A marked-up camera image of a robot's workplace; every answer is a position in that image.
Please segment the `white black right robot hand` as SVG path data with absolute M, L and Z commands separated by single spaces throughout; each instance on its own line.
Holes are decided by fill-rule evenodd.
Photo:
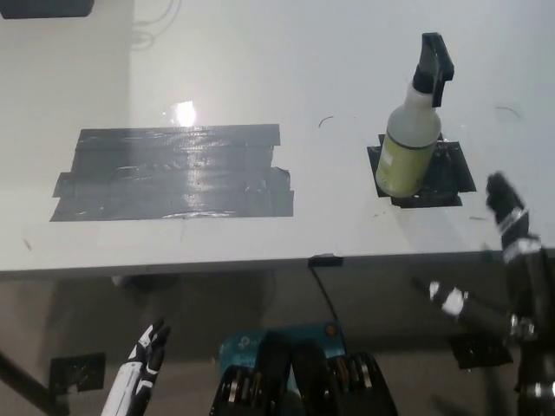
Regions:
M 501 172 L 488 177 L 486 194 L 499 230 L 508 307 L 493 307 L 437 281 L 426 283 L 425 293 L 445 315 L 467 325 L 520 342 L 553 343 L 554 281 L 546 250 L 529 231 L 529 211 Z

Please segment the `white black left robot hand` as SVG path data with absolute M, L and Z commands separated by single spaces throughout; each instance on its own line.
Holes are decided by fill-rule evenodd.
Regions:
M 170 331 L 160 318 L 142 334 L 120 366 L 101 416 L 141 416 L 145 413 L 165 358 Z

